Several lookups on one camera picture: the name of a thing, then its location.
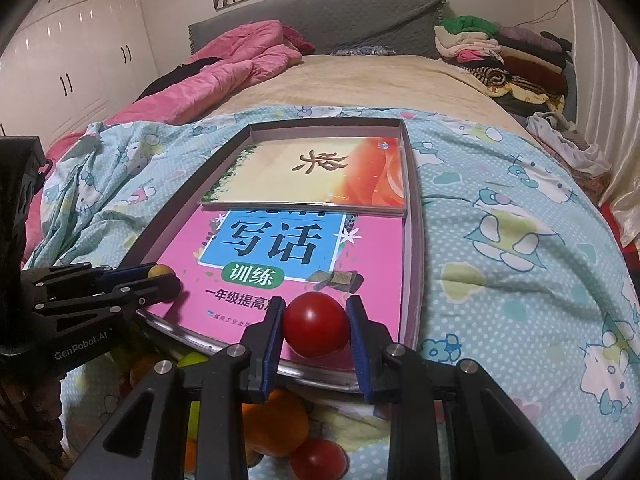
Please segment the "brown longan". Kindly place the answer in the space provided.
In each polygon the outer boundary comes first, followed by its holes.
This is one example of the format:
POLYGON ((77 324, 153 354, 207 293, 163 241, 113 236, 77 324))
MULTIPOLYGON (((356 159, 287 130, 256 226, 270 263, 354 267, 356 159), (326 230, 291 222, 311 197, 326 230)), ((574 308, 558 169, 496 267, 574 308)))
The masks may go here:
POLYGON ((149 268, 148 278, 162 278, 163 276, 174 276, 175 271, 171 269, 170 266, 166 266, 166 264, 154 264, 152 268, 149 268))

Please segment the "cherry tomato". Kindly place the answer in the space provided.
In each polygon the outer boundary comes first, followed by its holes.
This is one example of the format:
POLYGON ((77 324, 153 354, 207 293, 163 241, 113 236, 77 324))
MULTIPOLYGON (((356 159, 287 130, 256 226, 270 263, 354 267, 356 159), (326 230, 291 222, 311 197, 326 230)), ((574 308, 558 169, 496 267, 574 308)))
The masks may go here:
POLYGON ((349 320, 344 308, 322 292, 305 292, 285 308, 282 330, 288 346, 306 359, 341 352, 349 342, 349 320))
POLYGON ((345 451, 326 439, 307 439, 289 458, 288 464, 296 479, 337 480, 348 471, 345 451))
POLYGON ((154 354, 145 354, 134 360, 131 363, 129 372, 130 386, 132 388, 137 387, 159 360, 158 356, 154 356, 154 354))

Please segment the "orange tangerine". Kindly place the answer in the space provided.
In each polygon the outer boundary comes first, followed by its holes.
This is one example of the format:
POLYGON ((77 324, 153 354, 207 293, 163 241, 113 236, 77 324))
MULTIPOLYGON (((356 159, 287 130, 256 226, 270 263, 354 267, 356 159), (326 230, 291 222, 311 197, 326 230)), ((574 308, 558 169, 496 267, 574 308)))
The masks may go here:
POLYGON ((243 404, 245 449, 275 458, 285 458, 308 438, 310 422, 299 396, 276 389, 263 404, 243 404))
POLYGON ((186 440, 186 450, 184 451, 184 472, 186 474, 194 474, 197 457, 198 442, 193 439, 186 440))

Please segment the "green mango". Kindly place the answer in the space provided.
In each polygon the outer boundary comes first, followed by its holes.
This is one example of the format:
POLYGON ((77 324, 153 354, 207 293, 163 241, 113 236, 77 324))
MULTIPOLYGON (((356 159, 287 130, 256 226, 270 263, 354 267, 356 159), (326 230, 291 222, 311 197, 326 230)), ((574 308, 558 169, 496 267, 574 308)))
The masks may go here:
MULTIPOLYGON (((178 367, 183 368, 191 365, 201 364, 208 361, 208 356, 200 352, 189 352, 183 356, 177 363, 178 367)), ((201 398, 200 394, 190 394, 190 413, 188 421, 188 438, 196 440, 198 438, 198 423, 200 422, 201 398)))

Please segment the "pink workbook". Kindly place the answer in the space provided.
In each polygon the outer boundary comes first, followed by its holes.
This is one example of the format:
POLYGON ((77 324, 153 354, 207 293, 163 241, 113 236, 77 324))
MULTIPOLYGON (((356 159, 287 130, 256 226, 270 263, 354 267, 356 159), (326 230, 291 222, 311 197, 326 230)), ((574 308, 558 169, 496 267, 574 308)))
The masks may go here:
POLYGON ((403 249, 398 217, 198 208, 158 258, 181 295, 148 311, 189 332, 186 344, 197 336, 231 344, 273 296, 321 292, 344 304, 357 295, 368 317, 397 335, 403 249))

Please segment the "blue hello kitty quilt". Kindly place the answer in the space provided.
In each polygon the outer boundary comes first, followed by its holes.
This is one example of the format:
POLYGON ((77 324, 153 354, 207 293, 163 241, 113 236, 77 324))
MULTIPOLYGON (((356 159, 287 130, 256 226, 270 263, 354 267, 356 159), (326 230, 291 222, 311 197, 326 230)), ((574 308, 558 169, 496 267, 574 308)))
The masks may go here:
POLYGON ((570 175, 486 120, 356 106, 267 106, 185 126, 91 125, 40 200, 28 265, 116 266, 169 197, 244 127, 276 120, 404 122, 428 241, 419 350, 473 359, 578 479, 639 422, 639 300, 608 224, 570 175))

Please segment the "white wardrobe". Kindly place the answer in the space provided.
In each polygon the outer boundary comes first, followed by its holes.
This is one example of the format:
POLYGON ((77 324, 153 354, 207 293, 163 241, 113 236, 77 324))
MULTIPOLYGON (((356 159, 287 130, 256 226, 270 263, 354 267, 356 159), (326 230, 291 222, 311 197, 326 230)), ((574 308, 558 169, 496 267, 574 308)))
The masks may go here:
POLYGON ((140 0, 39 0, 1 57, 2 136, 48 148, 118 113, 157 75, 140 0))

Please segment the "orange cream book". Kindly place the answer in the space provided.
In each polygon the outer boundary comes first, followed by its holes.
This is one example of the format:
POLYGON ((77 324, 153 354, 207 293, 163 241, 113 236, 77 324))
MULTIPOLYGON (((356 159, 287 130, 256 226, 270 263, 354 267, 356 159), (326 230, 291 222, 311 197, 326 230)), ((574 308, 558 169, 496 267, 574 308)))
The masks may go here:
POLYGON ((200 204, 355 208, 402 214, 402 153, 389 136, 268 140, 244 148, 200 204))

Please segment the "pink quilt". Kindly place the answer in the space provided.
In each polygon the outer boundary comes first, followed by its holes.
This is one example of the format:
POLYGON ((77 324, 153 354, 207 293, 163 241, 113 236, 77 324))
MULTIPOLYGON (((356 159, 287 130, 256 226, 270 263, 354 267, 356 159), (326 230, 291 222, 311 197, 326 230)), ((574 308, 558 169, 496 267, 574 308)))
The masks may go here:
POLYGON ((47 152, 52 169, 29 208, 24 263, 58 259, 63 234, 82 228, 122 185, 159 160, 180 126, 311 53, 314 46, 278 20, 235 27, 153 81, 114 117, 55 141, 47 152))

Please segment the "white crumpled cloth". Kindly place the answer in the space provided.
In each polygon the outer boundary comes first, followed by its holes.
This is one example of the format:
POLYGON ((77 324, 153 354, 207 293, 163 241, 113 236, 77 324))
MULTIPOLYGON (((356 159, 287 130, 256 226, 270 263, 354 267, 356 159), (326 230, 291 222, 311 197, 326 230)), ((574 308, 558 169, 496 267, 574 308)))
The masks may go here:
POLYGON ((597 144, 587 142, 574 122, 560 112, 534 113, 526 119, 526 130, 582 174, 599 177, 612 168, 597 144))

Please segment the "beige bed blanket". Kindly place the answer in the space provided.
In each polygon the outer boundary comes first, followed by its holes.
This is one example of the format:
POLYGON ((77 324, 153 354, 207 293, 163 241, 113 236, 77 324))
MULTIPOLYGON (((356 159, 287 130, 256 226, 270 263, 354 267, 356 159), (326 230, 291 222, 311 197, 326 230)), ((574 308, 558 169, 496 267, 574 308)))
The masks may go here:
POLYGON ((535 142, 472 75, 417 55, 308 55, 302 64, 229 96, 213 112, 265 105, 411 108, 480 122, 535 142))

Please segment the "pile of folded clothes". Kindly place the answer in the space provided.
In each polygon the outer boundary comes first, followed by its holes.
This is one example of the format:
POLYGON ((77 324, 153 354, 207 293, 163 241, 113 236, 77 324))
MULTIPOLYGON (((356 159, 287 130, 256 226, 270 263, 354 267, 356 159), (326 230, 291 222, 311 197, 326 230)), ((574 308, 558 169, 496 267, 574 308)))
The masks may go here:
POLYGON ((442 61, 471 75, 510 114, 562 112, 575 95, 573 45, 551 32, 463 15, 442 20, 434 35, 442 61))

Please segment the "cream curtain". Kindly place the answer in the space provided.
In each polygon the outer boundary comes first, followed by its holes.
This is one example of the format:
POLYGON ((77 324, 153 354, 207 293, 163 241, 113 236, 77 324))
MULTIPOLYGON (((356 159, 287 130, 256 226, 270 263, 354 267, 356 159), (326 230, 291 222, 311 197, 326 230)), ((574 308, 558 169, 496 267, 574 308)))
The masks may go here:
POLYGON ((639 62, 597 0, 570 0, 574 22, 577 121, 612 165, 601 200, 622 244, 639 240, 639 62))

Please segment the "grey headboard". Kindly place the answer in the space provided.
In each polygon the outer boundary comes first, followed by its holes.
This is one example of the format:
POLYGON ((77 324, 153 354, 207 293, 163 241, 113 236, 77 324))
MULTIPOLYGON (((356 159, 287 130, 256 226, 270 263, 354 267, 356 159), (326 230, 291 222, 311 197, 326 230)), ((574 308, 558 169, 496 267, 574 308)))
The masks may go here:
POLYGON ((381 46, 400 55, 438 58, 434 27, 446 0, 264 0, 188 26, 190 50, 243 24, 278 20, 297 30, 318 54, 381 46))

